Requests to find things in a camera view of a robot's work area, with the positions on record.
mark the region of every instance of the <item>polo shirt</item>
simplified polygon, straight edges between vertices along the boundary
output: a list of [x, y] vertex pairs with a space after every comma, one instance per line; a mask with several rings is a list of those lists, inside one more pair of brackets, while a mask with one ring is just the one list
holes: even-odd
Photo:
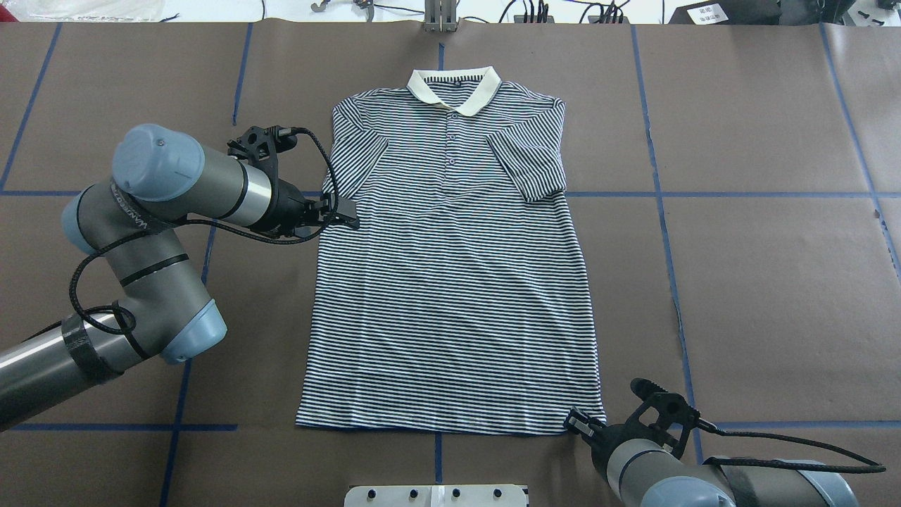
[[296, 424], [542, 435], [574, 405], [604, 417], [563, 116], [490, 67], [334, 108], [360, 228], [320, 236]]

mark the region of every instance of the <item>blue grid line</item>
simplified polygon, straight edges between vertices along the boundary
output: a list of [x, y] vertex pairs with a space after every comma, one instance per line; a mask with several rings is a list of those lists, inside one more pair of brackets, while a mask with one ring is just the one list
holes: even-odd
[[829, 37], [826, 34], [826, 26], [820, 23], [820, 36], [823, 39], [823, 48], [826, 53], [826, 63], [829, 65], [829, 74], [832, 75], [833, 84], [835, 85], [835, 93], [838, 95], [839, 104], [842, 105], [842, 115], [844, 115], [845, 123], [851, 133], [851, 139], [854, 141], [854, 151], [860, 161], [860, 168], [863, 170], [863, 178], [867, 181], [867, 189], [873, 199], [873, 206], [879, 214], [879, 226], [882, 229], [882, 235], [886, 239], [888, 254], [891, 256], [893, 267], [895, 268], [895, 276], [901, 281], [901, 263], [898, 262], [897, 250], [895, 250], [895, 242], [892, 241], [892, 235], [888, 231], [886, 224], [886, 215], [882, 212], [882, 206], [879, 204], [876, 187], [873, 185], [873, 178], [869, 173], [869, 165], [867, 158], [863, 156], [863, 149], [860, 147], [860, 138], [857, 135], [857, 129], [854, 128], [854, 122], [851, 120], [851, 113], [848, 111], [848, 104], [845, 102], [844, 92], [842, 91], [842, 83], [839, 82], [838, 74], [835, 72], [835, 62], [833, 61], [833, 50], [829, 45]]
[[0, 190], [0, 196], [44, 198], [53, 196], [76, 196], [81, 190]]
[[718, 422], [716, 427], [736, 429], [901, 429], [901, 420], [775, 420]]
[[62, 23], [57, 23], [56, 30], [53, 31], [53, 38], [50, 39], [50, 47], [47, 48], [47, 54], [44, 55], [44, 63], [41, 65], [41, 72], [38, 73], [38, 79], [34, 82], [32, 96], [28, 98], [28, 106], [25, 107], [25, 112], [22, 114], [22, 121], [19, 123], [19, 130], [15, 133], [13, 147], [10, 148], [9, 156], [6, 158], [6, 165], [3, 169], [3, 175], [0, 176], [0, 191], [2, 191], [3, 187], [6, 186], [6, 180], [9, 179], [9, 173], [13, 170], [13, 161], [15, 160], [16, 152], [19, 150], [19, 142], [22, 140], [22, 135], [25, 133], [25, 126], [28, 124], [28, 117], [32, 115], [34, 101], [38, 98], [38, 91], [41, 90], [41, 82], [43, 82], [44, 80], [44, 75], [47, 74], [47, 67], [50, 65], [50, 58], [53, 56], [53, 50], [56, 48], [56, 41], [59, 38], [59, 31], [61, 30]]
[[607, 191], [607, 192], [584, 192], [584, 191], [567, 191], [566, 197], [568, 198], [654, 198], [657, 197], [657, 192], [617, 192], [617, 191]]
[[441, 432], [435, 433], [435, 483], [444, 484], [444, 441]]
[[171, 431], [171, 424], [117, 424], [117, 423], [77, 423], [77, 422], [31, 422], [23, 423], [11, 431]]
[[[172, 431], [173, 424], [131, 424], [105, 422], [26, 422], [10, 431]], [[237, 424], [186, 424], [181, 431], [237, 431]]]
[[[0, 196], [9, 197], [74, 197], [81, 190], [0, 190]], [[304, 190], [305, 198], [320, 198], [321, 190]], [[662, 191], [664, 198], [871, 198], [868, 192], [673, 192]], [[568, 198], [656, 198], [657, 192], [641, 190], [573, 190]], [[877, 198], [901, 198], [901, 192], [876, 192]]]
[[[642, 115], [644, 116], [644, 132], [648, 138], [648, 156], [651, 158], [653, 168], [654, 190], [657, 197], [657, 213], [660, 216], [660, 233], [663, 236], [663, 251], [667, 259], [667, 273], [669, 275], [669, 291], [672, 294], [673, 305], [676, 308], [678, 321], [678, 340], [682, 347], [682, 373], [685, 375], [685, 390], [688, 403], [695, 406], [695, 388], [691, 381], [691, 365], [688, 362], [688, 345], [685, 340], [685, 327], [682, 321], [682, 307], [678, 300], [678, 285], [676, 284], [676, 269], [673, 266], [672, 250], [669, 247], [669, 230], [667, 228], [666, 211], [663, 208], [663, 190], [660, 187], [660, 172], [657, 166], [657, 152], [654, 149], [654, 140], [651, 138], [651, 116], [648, 113], [648, 96], [644, 89], [644, 76], [642, 75], [642, 56], [638, 49], [638, 33], [635, 25], [632, 28], [632, 47], [635, 56], [635, 72], [638, 77], [638, 93], [642, 99]], [[698, 464], [704, 461], [704, 451], [701, 448], [701, 438], [695, 434], [695, 458]]]
[[866, 192], [661, 192], [665, 198], [868, 198]]
[[238, 85], [234, 89], [232, 126], [238, 124], [238, 106], [241, 105], [241, 90], [244, 87], [244, 70], [247, 68], [247, 54], [250, 52], [251, 35], [253, 35], [253, 23], [247, 23], [247, 34], [244, 35], [244, 53], [241, 55], [241, 70], [238, 71]]
[[[206, 252], [204, 254], [204, 268], [201, 271], [200, 281], [206, 285], [206, 277], [210, 272], [210, 255], [213, 252], [213, 242], [216, 238], [215, 227], [210, 227], [210, 234], [206, 238]], [[178, 452], [178, 437], [181, 433], [181, 420], [185, 413], [185, 399], [187, 398], [187, 384], [191, 376], [192, 359], [185, 361], [185, 369], [181, 375], [181, 387], [178, 390], [178, 403], [175, 410], [175, 422], [172, 425], [172, 438], [169, 440], [169, 451], [166, 459], [166, 472], [163, 475], [163, 485], [159, 492], [159, 507], [166, 507], [168, 503], [169, 488], [172, 485], [172, 474], [175, 471], [175, 458]]]

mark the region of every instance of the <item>black cable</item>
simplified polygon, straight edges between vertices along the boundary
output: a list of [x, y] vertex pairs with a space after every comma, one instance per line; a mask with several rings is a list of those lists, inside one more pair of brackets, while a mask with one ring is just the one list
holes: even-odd
[[515, 4], [515, 3], [516, 3], [516, 0], [510, 0], [510, 3], [507, 4], [507, 7], [504, 7], [504, 11], [501, 13], [501, 19], [497, 20], [498, 23], [504, 22], [504, 16], [506, 16], [507, 11], [509, 11], [510, 7], [512, 7], [513, 4]]
[[22, 340], [22, 343], [25, 343], [25, 342], [27, 342], [28, 340], [30, 340], [30, 339], [32, 339], [32, 338], [34, 338], [34, 337], [36, 337], [36, 336], [43, 335], [43, 334], [46, 333], [47, 331], [50, 331], [50, 330], [52, 330], [52, 329], [56, 329], [57, 327], [60, 327], [60, 326], [62, 326], [62, 321], [60, 321], [60, 322], [54, 322], [53, 324], [50, 324], [49, 326], [47, 326], [47, 327], [45, 327], [44, 329], [38, 331], [37, 333], [35, 333], [35, 334], [31, 335], [31, 336], [28, 336], [27, 338], [25, 338], [24, 340]]
[[788, 435], [779, 435], [776, 433], [759, 433], [756, 431], [724, 431], [716, 427], [716, 425], [704, 421], [698, 427], [708, 433], [719, 435], [720, 437], [745, 437], [745, 438], [769, 438], [772, 440], [780, 440], [783, 442], [791, 442], [793, 444], [801, 444], [804, 446], [818, 447], [838, 453], [842, 456], [849, 457], [855, 461], [866, 464], [865, 466], [833, 466], [833, 465], [810, 465], [806, 463], [786, 463], [778, 460], [754, 459], [748, 457], [741, 458], [719, 458], [709, 457], [704, 462], [705, 465], [719, 466], [759, 466], [765, 468], [782, 468], [785, 470], [810, 470], [813, 472], [833, 472], [836, 474], [878, 474], [885, 472], [886, 468], [880, 463], [871, 459], [853, 453], [847, 449], [843, 449], [832, 444], [817, 442], [816, 440], [808, 440], [807, 438], [789, 437]]
[[[103, 305], [87, 310], [82, 308], [81, 302], [78, 301], [78, 280], [81, 278], [81, 273], [85, 271], [87, 265], [94, 261], [94, 259], [102, 257], [104, 254], [106, 254], [110, 250], [113, 250], [114, 248], [122, 246], [123, 244], [134, 241], [138, 238], [142, 238], [146, 235], [149, 235], [149, 233], [146, 231], [140, 231], [134, 233], [133, 235], [127, 235], [126, 237], [117, 241], [113, 241], [100, 250], [97, 250], [96, 252], [90, 254], [88, 257], [85, 257], [84, 261], [78, 264], [78, 267], [75, 268], [75, 272], [72, 273], [72, 280], [70, 280], [68, 283], [68, 300], [70, 303], [72, 303], [72, 309], [75, 310], [75, 313], [77, 313], [82, 320], [105, 333], [109, 333], [110, 335], [126, 335], [134, 330], [137, 322], [135, 321], [134, 314], [131, 313], [128, 309], [114, 307], [113, 305]], [[118, 320], [124, 321], [126, 322], [126, 324], [121, 329], [109, 327], [107, 325], [101, 324], [95, 318], [91, 317], [91, 313], [112, 313]]]
[[395, 7], [393, 5], [373, 4], [372, 6], [378, 7], [379, 9], [394, 9], [396, 11], [407, 11], [408, 13], [413, 13], [413, 14], [425, 14], [425, 11], [417, 11], [416, 9], [407, 9], [406, 7]]
[[[334, 200], [331, 203], [332, 210], [329, 211], [325, 215], [325, 217], [323, 217], [323, 223], [319, 226], [318, 229], [313, 231], [308, 236], [298, 237], [297, 239], [293, 239], [293, 240], [278, 240], [278, 239], [273, 239], [273, 238], [266, 237], [263, 235], [249, 233], [247, 231], [243, 231], [243, 230], [237, 229], [235, 227], [231, 227], [231, 226], [226, 226], [224, 224], [220, 224], [219, 222], [214, 222], [212, 220], [205, 220], [205, 219], [200, 219], [200, 218], [181, 220], [181, 221], [177, 222], [175, 225], [176, 226], [189, 226], [189, 225], [200, 224], [200, 225], [205, 225], [205, 226], [210, 226], [210, 227], [216, 227], [218, 229], [222, 229], [224, 231], [227, 231], [227, 232], [230, 232], [230, 233], [242, 236], [242, 237], [246, 237], [246, 238], [252, 239], [254, 241], [259, 241], [259, 242], [268, 243], [268, 244], [300, 244], [300, 243], [305, 243], [307, 241], [310, 241], [311, 239], [314, 239], [319, 234], [321, 234], [322, 231], [328, 225], [330, 225], [332, 223], [332, 221], [334, 220], [335, 216], [338, 213], [338, 203], [339, 203], [338, 177], [335, 175], [335, 169], [332, 166], [332, 160], [329, 158], [328, 154], [325, 152], [325, 149], [323, 148], [322, 143], [320, 143], [319, 139], [316, 138], [316, 134], [313, 134], [313, 132], [311, 132], [308, 129], [305, 129], [304, 127], [291, 127], [290, 131], [291, 131], [290, 135], [303, 134], [303, 135], [308, 136], [313, 141], [313, 143], [316, 145], [316, 149], [318, 149], [319, 153], [323, 156], [323, 160], [325, 161], [325, 166], [328, 168], [329, 179], [332, 182], [332, 194], [334, 195]], [[126, 244], [126, 243], [129, 243], [130, 241], [134, 241], [136, 239], [142, 238], [146, 235], [150, 235], [150, 234], [146, 231], [140, 231], [140, 232], [134, 233], [133, 235], [127, 235], [126, 237], [116, 240], [116, 241], [108, 244], [107, 246], [101, 248], [100, 250], [90, 254], [88, 257], [85, 257], [85, 259], [81, 263], [78, 264], [78, 267], [75, 269], [75, 272], [72, 273], [72, 279], [69, 281], [69, 284], [68, 284], [68, 300], [72, 304], [72, 308], [75, 310], [75, 312], [78, 314], [78, 316], [82, 320], [84, 320], [91, 326], [96, 327], [97, 329], [100, 329], [101, 331], [104, 331], [105, 333], [109, 333], [111, 335], [126, 335], [128, 333], [131, 333], [135, 329], [135, 327], [137, 326], [137, 320], [135, 319], [134, 314], [131, 313], [128, 309], [124, 309], [122, 307], [113, 306], [113, 305], [103, 305], [103, 306], [99, 306], [99, 307], [93, 307], [90, 309], [84, 309], [81, 306], [81, 302], [78, 300], [78, 281], [81, 279], [81, 275], [85, 271], [85, 268], [92, 261], [94, 261], [94, 259], [97, 259], [98, 257], [102, 257], [104, 254], [106, 254], [107, 252], [110, 252], [114, 248], [118, 248], [119, 246], [122, 246], [123, 244]], [[113, 314], [116, 317], [117, 321], [124, 323], [123, 327], [117, 329], [115, 327], [109, 327], [104, 324], [101, 324], [95, 318], [91, 317], [91, 315], [90, 315], [91, 313]], [[51, 329], [55, 328], [58, 325], [59, 324], [54, 324], [53, 326], [46, 327], [42, 331], [39, 331], [37, 333], [37, 335], [46, 333], [47, 331], [50, 331]]]
[[586, 14], [588, 14], [588, 11], [591, 10], [591, 8], [594, 7], [595, 5], [597, 5], [598, 7], [601, 8], [601, 15], [604, 15], [604, 5], [599, 4], [598, 2], [592, 2], [591, 4], [588, 4], [588, 7], [586, 7], [584, 11], [582, 11], [582, 17], [578, 18], [579, 23], [582, 23], [583, 21], [585, 21]]

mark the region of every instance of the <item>white collar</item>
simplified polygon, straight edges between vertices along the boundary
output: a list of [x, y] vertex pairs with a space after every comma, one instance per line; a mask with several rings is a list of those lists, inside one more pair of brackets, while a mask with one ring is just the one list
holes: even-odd
[[[441, 100], [435, 92], [426, 84], [426, 78], [474, 78], [481, 77], [481, 80], [472, 92], [472, 95], [466, 99], [460, 107], [448, 106]], [[448, 109], [453, 109], [464, 116], [475, 116], [482, 110], [482, 107], [488, 105], [494, 98], [497, 89], [501, 86], [501, 78], [497, 76], [494, 67], [484, 67], [482, 69], [462, 69], [462, 70], [414, 70], [410, 76], [410, 81], [406, 87], [413, 95], [422, 100], [426, 104], [441, 104]]]

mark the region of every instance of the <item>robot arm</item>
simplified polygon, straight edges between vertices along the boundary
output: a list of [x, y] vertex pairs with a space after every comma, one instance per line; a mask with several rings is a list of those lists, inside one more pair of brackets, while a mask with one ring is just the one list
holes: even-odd
[[287, 244], [311, 238], [309, 226], [357, 228], [349, 201], [339, 214], [336, 195], [312, 201], [278, 178], [276, 153], [300, 133], [308, 131], [253, 127], [229, 143], [232, 156], [154, 124], [126, 134], [113, 177], [81, 192], [62, 216], [67, 238], [106, 258], [125, 297], [85, 312], [73, 282], [76, 314], [0, 353], [0, 431], [154, 355], [177, 364], [222, 340], [222, 316], [172, 230], [198, 222], [188, 213], [267, 238], [300, 236]]
[[[635, 379], [632, 391], [642, 405], [624, 424], [607, 426], [574, 408], [565, 429], [591, 446], [597, 472], [626, 507], [859, 507], [851, 488], [837, 472], [868, 474], [885, 467], [839, 447], [769, 433], [729, 433], [700, 418], [682, 395]], [[658, 418], [640, 421], [649, 410]], [[670, 427], [681, 427], [679, 438]], [[729, 459], [713, 457], [702, 465], [679, 459], [694, 428], [720, 436], [774, 438], [828, 448], [865, 466], [825, 466], [815, 461]]]

